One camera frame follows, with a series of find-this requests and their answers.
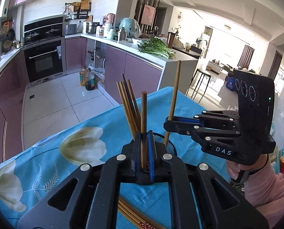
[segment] blue tablecloth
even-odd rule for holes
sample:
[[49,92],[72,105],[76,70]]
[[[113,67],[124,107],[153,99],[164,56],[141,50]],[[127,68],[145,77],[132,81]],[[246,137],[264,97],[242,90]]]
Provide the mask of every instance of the blue tablecloth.
[[[148,130],[163,134],[173,88],[148,96]],[[178,93],[175,116],[193,117],[204,110]],[[91,118],[77,126],[48,137],[10,160],[0,164],[0,210],[14,227],[19,218],[82,163],[99,165],[119,154],[132,140],[122,106]],[[197,165],[208,163],[229,180],[225,161],[203,153],[189,136],[171,133],[178,157]],[[171,228],[167,183],[150,186],[121,184],[120,195],[153,221]],[[135,228],[118,213],[117,228]]]

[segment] oven handle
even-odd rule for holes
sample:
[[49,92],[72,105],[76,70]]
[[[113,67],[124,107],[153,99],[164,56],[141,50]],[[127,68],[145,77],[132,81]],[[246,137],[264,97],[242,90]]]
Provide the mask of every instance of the oven handle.
[[36,55],[34,57],[29,57],[29,59],[33,59],[33,58],[36,58],[36,57],[39,57],[39,56],[42,56],[42,55],[45,55],[45,54],[48,54],[48,53],[53,53],[53,52],[57,52],[57,49],[55,49],[54,51],[51,51],[51,52],[46,52],[46,53],[42,53],[42,54]]

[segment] ceiling light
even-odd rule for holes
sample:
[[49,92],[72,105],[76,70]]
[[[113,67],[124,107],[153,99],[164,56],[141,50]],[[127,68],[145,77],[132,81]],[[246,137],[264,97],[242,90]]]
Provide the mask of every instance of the ceiling light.
[[224,26],[227,30],[231,30],[231,27],[229,27],[228,25],[224,25]]

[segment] built-in oven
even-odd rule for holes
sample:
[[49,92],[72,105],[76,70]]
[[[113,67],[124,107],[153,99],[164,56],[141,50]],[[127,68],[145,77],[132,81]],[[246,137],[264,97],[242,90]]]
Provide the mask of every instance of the built-in oven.
[[64,37],[24,47],[30,87],[66,74],[64,51]]

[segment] light blue appliance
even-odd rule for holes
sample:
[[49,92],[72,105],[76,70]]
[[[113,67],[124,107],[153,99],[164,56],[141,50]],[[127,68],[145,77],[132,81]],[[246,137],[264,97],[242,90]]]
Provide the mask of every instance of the light blue appliance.
[[133,18],[123,18],[119,28],[121,27],[124,27],[128,38],[139,38],[141,35],[141,28]]

